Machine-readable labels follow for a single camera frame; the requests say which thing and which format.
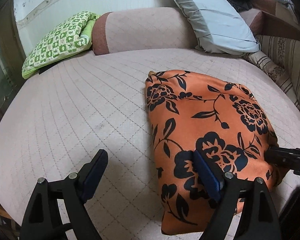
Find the orange floral fabric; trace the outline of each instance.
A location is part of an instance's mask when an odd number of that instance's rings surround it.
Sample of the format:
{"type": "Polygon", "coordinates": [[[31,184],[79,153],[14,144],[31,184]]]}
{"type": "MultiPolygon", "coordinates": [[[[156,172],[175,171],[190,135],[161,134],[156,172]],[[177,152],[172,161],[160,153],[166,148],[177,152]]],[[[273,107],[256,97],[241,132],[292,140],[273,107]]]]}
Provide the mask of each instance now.
{"type": "MultiPolygon", "coordinates": [[[[282,179],[264,161],[277,137],[247,87],[189,71],[152,72],[146,80],[146,103],[165,209],[164,234],[204,231],[216,208],[193,167],[195,149],[239,179],[262,177],[269,189],[282,179]]],[[[242,211],[243,202],[238,201],[236,212],[242,211]]]]}

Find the green patterned pillow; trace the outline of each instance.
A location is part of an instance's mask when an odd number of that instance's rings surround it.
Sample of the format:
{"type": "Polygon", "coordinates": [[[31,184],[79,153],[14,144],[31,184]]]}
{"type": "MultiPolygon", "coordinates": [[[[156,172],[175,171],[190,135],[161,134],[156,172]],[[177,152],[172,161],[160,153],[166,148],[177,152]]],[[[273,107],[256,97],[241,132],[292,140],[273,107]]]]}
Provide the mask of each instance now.
{"type": "Polygon", "coordinates": [[[28,55],[22,77],[31,77],[39,68],[73,56],[91,47],[93,25],[99,15],[83,11],[51,30],[28,55]]]}

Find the striped cushion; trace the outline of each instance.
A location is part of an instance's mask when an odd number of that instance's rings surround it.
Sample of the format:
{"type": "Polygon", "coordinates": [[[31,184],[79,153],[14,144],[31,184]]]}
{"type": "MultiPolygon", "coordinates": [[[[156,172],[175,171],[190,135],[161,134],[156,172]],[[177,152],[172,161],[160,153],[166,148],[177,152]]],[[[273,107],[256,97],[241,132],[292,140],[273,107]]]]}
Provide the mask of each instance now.
{"type": "Polygon", "coordinates": [[[300,110],[300,105],[297,100],[296,93],[293,89],[291,78],[284,68],[276,65],[262,51],[247,53],[246,55],[244,55],[244,58],[251,64],[260,68],[264,73],[266,73],[300,110]]]}
{"type": "Polygon", "coordinates": [[[264,35],[257,39],[262,52],[289,74],[300,105],[300,41],[264,35]]]}

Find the white pillowcase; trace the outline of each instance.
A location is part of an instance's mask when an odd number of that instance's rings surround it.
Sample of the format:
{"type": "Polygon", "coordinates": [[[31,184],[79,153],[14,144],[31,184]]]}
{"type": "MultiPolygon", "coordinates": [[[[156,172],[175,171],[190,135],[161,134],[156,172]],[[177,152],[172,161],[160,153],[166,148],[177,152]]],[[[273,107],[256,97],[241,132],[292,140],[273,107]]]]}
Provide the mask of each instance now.
{"type": "Polygon", "coordinates": [[[174,0],[191,23],[196,49],[242,56],[260,50],[250,28],[227,0],[174,0]]]}

